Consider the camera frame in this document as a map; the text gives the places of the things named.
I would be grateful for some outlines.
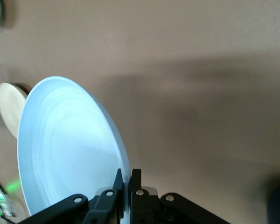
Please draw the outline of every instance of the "light blue plate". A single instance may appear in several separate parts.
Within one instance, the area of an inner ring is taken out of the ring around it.
[[[29,93],[19,125],[18,164],[31,215],[73,194],[92,199],[113,185],[120,168],[131,177],[126,150],[106,109],[77,83],[49,77]]]

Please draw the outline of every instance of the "plate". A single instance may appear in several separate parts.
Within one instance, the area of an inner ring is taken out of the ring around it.
[[[102,104],[64,77],[49,77],[29,93],[18,133],[18,165],[31,215],[73,194],[92,199],[112,187],[117,169],[131,173],[121,136]]]
[[[9,84],[0,84],[0,114],[11,132],[17,138],[21,113],[25,105],[27,94],[19,87]]]

